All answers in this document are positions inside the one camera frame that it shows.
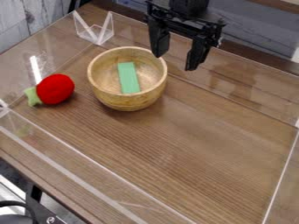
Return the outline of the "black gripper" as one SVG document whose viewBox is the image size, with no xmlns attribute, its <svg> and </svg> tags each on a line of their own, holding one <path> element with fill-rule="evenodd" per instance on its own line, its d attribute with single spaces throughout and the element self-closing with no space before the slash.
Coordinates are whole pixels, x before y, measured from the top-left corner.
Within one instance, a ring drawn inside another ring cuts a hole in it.
<svg viewBox="0 0 299 224">
<path fill-rule="evenodd" d="M 210 0 L 167 0 L 166 2 L 146 0 L 146 4 L 146 21 L 154 56 L 160 58 L 167 53 L 170 32 L 176 32 L 192 39 L 184 70 L 196 70 L 207 58 L 211 46 L 220 45 L 222 30 L 226 26 L 224 20 L 208 10 Z"/>
</svg>

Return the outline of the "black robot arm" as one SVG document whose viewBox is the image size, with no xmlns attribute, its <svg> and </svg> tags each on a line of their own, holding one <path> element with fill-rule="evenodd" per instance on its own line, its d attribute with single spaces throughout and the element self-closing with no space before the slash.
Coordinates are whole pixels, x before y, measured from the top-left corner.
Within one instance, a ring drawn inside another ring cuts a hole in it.
<svg viewBox="0 0 299 224">
<path fill-rule="evenodd" d="M 191 39 L 186 71 L 194 71 L 207 59 L 212 47 L 220 46 L 223 19 L 208 13 L 210 0 L 168 0 L 162 6 L 158 0 L 147 0 L 146 22 L 151 51 L 160 58 L 170 50 L 171 33 Z"/>
</svg>

